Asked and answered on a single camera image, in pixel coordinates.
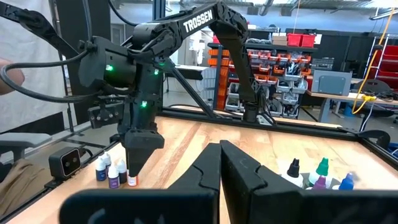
yellow cable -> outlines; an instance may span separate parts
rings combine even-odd
[[[383,41],[383,39],[384,39],[384,36],[385,36],[386,33],[387,33],[387,30],[388,30],[388,27],[389,27],[389,25],[390,25],[390,21],[391,21],[392,15],[394,15],[394,11],[395,11],[395,8],[392,7],[392,8],[391,8],[390,16],[388,17],[388,21],[387,21],[386,27],[384,28],[383,34],[381,35],[381,38],[380,38],[380,41],[379,41],[379,45],[381,45],[381,43],[382,43],[382,41]],[[361,87],[360,87],[359,90],[358,90],[358,94],[357,94],[356,97],[355,97],[354,105],[353,105],[353,114],[358,113],[358,112],[362,109],[362,107],[365,105],[365,103],[367,102],[367,100],[364,100],[363,103],[362,103],[362,105],[359,107],[359,109],[358,109],[358,110],[355,110],[356,102],[357,102],[357,100],[358,100],[359,95],[361,94],[362,88],[363,88],[364,84],[366,83],[366,80],[368,79],[368,76],[369,76],[369,73],[370,73],[370,71],[371,71],[371,67],[372,67],[373,61],[374,61],[374,59],[376,58],[376,54],[378,53],[378,51],[379,51],[379,50],[375,50],[375,51],[374,51],[372,60],[370,61],[369,65],[368,65],[368,70],[366,71],[365,78],[364,78],[364,80],[363,80],[363,82],[362,82],[362,84],[361,84]]]

floor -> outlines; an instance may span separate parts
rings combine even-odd
[[[187,93],[179,93],[170,91],[164,94],[164,106],[170,106],[174,104],[188,104],[197,105],[195,101]],[[318,117],[319,109],[308,110],[314,117]],[[300,111],[299,119],[313,121],[313,119],[306,114],[304,111]],[[330,113],[328,120],[333,124],[340,124],[347,128],[359,129],[362,119],[360,117],[344,117],[339,118],[336,115]],[[392,142],[398,142],[398,126],[393,124],[394,117],[389,118],[370,118],[366,129],[381,129],[388,132],[391,135]],[[110,125],[102,127],[100,129],[87,129],[82,132],[83,136],[74,136],[71,139],[76,141],[90,142],[93,144],[107,145],[109,143],[109,137],[116,134],[116,125]],[[59,142],[53,146],[45,147],[27,158],[32,160],[36,164],[48,167],[49,155],[55,151],[63,149],[64,147],[76,147],[77,144],[70,142]],[[100,149],[95,147],[86,146],[87,149],[93,153],[98,152]]]

purple bottle cap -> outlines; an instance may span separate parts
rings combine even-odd
[[[312,189],[326,189],[326,178],[324,176],[319,176],[319,179],[315,182]]]

green led light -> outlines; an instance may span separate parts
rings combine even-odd
[[[112,72],[113,71],[113,66],[112,65],[106,65],[105,70]]]
[[[147,104],[148,104],[148,102],[146,102],[146,101],[143,101],[143,102],[141,103],[141,108],[145,108],[145,107],[147,107]]]

gray box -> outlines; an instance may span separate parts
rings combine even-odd
[[[351,72],[315,70],[311,91],[313,93],[348,96],[352,77]]]

